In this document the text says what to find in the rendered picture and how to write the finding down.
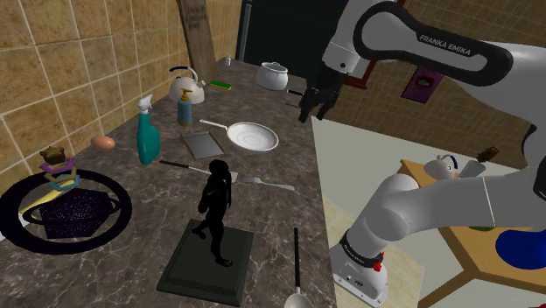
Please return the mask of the teal spray bottle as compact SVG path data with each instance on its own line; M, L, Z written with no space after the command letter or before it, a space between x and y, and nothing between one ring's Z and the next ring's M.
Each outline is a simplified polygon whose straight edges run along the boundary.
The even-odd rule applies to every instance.
M136 145L142 165L149 165L161 150L159 131L151 125L150 109L152 97L153 95L149 94L137 104L140 114L136 133Z

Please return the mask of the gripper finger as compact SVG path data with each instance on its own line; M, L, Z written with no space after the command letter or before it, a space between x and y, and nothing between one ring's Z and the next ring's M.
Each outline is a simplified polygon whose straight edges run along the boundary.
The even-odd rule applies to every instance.
M317 106L319 101L319 91L315 87L308 87L302 96L298 106L300 107L300 116L298 120L305 123L310 112Z
M318 104L320 105L320 109L316 114L316 117L319 120L322 120L326 113L335 106L339 96L339 91L322 91L318 94Z

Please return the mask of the brown egg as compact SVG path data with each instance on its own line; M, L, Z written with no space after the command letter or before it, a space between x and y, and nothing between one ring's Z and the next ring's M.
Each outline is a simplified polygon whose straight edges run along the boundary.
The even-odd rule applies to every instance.
M116 146L116 142L109 136L94 136L90 143L99 150L112 150Z

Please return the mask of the purple wall picture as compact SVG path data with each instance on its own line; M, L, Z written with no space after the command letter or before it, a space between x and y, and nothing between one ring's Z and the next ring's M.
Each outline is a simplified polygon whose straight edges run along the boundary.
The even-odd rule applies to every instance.
M419 66L403 90L401 97L414 102L426 103L442 79L441 73Z

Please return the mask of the dark speckled hexagon plate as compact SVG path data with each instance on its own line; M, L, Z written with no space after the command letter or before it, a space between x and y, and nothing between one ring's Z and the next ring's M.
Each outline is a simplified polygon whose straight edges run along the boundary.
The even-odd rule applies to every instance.
M39 209L48 239L90 237L116 210L106 192L74 188Z

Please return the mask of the black-handled spatula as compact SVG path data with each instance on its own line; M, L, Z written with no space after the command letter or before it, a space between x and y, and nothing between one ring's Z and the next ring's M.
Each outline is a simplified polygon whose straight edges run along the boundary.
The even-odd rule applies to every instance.
M160 160L159 163L164 164L164 165L171 165L171 166L186 168L186 169L194 170L196 172L202 172L202 173L205 173L205 174L208 174L208 175L212 174L210 171L202 170L200 168L196 168L196 167L190 166L188 164L174 163L174 162L165 161L165 160ZM231 171L230 175L231 175L231 182L235 183L237 178L238 178L238 173L235 172L235 171Z

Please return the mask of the white frying pan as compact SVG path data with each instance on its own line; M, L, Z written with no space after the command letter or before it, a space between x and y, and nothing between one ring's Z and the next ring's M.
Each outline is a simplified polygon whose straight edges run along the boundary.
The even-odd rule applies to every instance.
M266 152L279 144L277 134L270 128L254 122L236 122L229 126L200 119L201 123L223 128L228 139L243 151Z

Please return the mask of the red wall picture frame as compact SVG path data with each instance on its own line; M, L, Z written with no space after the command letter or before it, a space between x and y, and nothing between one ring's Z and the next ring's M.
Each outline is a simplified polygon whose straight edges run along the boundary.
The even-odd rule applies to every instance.
M368 79L376 65L375 60L360 59L355 69L346 77L345 84L366 90Z

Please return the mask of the black-handled silver ladle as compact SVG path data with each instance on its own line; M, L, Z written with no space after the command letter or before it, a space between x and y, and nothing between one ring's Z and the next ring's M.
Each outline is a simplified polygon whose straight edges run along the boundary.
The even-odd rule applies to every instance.
M314 308L311 300L301 291L298 229L294 228L295 292L285 300L283 308Z

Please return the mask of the black figure on dark base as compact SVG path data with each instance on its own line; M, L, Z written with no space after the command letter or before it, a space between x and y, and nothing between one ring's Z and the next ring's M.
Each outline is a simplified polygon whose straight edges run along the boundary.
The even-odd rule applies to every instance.
M223 223L231 206L227 163L215 159L209 172L198 204L205 219L188 222L157 290L239 307L254 234Z

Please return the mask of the wooden board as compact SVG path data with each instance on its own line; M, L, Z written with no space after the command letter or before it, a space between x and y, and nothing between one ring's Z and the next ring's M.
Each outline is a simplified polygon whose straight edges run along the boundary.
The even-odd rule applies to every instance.
M209 83L217 76L217 64L206 0L176 0L176 2L191 67L201 80Z

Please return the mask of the grey baking tray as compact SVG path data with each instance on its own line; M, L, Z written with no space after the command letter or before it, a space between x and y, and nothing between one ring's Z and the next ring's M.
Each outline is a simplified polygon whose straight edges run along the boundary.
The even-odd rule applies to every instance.
M219 141L209 130L180 134L180 139L195 160L224 155Z

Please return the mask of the black refrigerator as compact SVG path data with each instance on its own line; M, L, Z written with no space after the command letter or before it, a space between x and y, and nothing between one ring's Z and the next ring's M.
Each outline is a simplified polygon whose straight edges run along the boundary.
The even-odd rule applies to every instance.
M241 0L235 57L314 78L348 0Z

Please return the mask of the white pot with lid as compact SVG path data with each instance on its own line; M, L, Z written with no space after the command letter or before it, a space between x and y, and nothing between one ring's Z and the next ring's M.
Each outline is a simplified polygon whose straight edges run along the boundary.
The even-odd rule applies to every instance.
M288 84L288 69L277 62L263 62L257 71L256 82L268 90L284 90Z

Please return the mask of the blue soap dispenser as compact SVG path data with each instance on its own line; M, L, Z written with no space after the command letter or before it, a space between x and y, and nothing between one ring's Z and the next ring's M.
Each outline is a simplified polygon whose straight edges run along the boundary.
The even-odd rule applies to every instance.
M183 94L178 99L178 125L190 127L192 125L192 101L187 95L191 90L182 88Z

